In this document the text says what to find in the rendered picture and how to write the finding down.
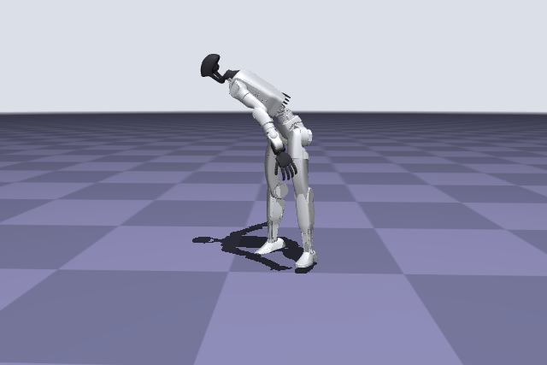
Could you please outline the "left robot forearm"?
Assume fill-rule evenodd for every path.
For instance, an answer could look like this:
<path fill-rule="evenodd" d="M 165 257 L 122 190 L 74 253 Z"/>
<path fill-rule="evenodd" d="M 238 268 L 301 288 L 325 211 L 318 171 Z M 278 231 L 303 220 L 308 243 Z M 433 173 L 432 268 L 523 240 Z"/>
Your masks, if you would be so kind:
<path fill-rule="evenodd" d="M 253 111 L 253 116 L 257 119 L 260 124 L 260 127 L 263 129 L 265 135 L 267 135 L 267 141 L 273 146 L 276 150 L 284 148 L 281 139 L 279 138 L 279 133 L 276 132 L 274 126 L 274 120 L 269 117 L 268 113 L 261 107 L 257 107 Z"/>

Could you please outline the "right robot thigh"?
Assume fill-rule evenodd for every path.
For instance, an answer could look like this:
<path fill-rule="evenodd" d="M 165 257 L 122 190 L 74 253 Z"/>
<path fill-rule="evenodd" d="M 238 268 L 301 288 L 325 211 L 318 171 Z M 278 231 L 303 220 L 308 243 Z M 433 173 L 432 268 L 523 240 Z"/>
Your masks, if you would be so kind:
<path fill-rule="evenodd" d="M 279 133 L 278 128 L 276 128 L 276 132 Z M 285 139 L 280 133 L 279 138 L 283 142 L 284 145 L 288 145 L 288 140 Z M 288 187 L 287 185 L 279 181 L 279 175 L 281 172 L 281 168 L 278 166 L 278 174 L 275 175 L 275 163 L 277 155 L 274 154 L 271 144 L 268 143 L 267 149 L 266 149 L 266 155 L 265 155 L 265 174 L 266 174 L 266 180 L 268 187 L 270 187 L 271 194 L 276 198 L 283 198 L 288 193 Z"/>

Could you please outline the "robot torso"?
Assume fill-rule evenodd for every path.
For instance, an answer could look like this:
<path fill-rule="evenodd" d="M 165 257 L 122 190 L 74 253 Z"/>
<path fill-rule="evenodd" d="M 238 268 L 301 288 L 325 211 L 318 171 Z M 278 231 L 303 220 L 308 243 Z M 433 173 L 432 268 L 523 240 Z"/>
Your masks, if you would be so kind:
<path fill-rule="evenodd" d="M 229 78 L 227 80 L 230 83 L 229 90 L 235 80 L 243 82 L 247 86 L 247 90 L 265 105 L 268 109 L 269 116 L 277 117 L 277 120 L 279 121 L 277 128 L 285 139 L 288 140 L 289 132 L 294 129 L 295 125 L 304 127 L 300 117 L 294 115 L 290 109 L 286 109 L 284 105 L 282 105 L 285 101 L 285 95 L 264 79 L 253 74 L 249 70 L 240 69 L 232 79 Z"/>

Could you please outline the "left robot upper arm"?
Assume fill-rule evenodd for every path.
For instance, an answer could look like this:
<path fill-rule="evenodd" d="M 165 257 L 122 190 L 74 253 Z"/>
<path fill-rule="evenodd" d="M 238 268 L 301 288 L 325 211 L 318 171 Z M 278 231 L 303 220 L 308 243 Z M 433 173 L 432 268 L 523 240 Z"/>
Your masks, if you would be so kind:
<path fill-rule="evenodd" d="M 230 89 L 229 93 L 232 97 L 238 99 L 246 107 L 252 108 L 252 109 L 255 109 L 257 107 L 261 107 L 268 113 L 268 109 L 265 107 L 265 105 L 263 103 L 261 103 L 254 95 L 252 95 L 247 90 L 247 86 L 243 82 L 235 80 L 232 83 L 232 86 L 231 86 L 231 89 Z"/>

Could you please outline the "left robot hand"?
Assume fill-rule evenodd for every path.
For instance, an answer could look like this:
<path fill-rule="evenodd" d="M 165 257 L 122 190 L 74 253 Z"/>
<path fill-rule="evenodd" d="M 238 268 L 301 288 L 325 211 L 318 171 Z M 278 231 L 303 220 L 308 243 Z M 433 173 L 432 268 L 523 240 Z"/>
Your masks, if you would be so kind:
<path fill-rule="evenodd" d="M 283 144 L 283 146 L 284 146 L 284 144 Z M 287 173 L 287 180 L 290 179 L 290 173 L 289 173 L 288 168 L 290 169 L 291 177 L 293 178 L 294 173 L 293 173 L 292 168 L 294 168 L 295 174 L 297 174 L 297 168 L 296 168 L 294 162 L 292 161 L 291 157 L 287 153 L 285 153 L 285 146 L 284 146 L 284 148 L 280 148 L 280 149 L 276 150 L 274 148 L 273 143 L 271 143 L 271 148 L 273 150 L 273 153 L 275 155 L 277 155 L 276 158 L 275 158 L 275 160 L 276 160 L 275 171 L 274 171 L 275 175 L 278 174 L 278 166 L 279 166 L 281 168 L 283 180 L 285 180 L 285 171 Z M 285 170 L 284 170 L 284 168 L 285 168 Z"/>

